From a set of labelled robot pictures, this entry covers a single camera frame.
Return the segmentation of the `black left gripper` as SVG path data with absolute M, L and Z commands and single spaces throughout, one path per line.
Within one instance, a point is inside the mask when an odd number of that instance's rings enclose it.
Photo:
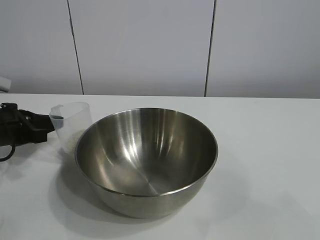
M 48 141 L 48 134 L 64 126 L 64 118 L 59 115 L 36 114 L 18 109 L 16 103 L 0 104 L 0 146 L 16 146 Z

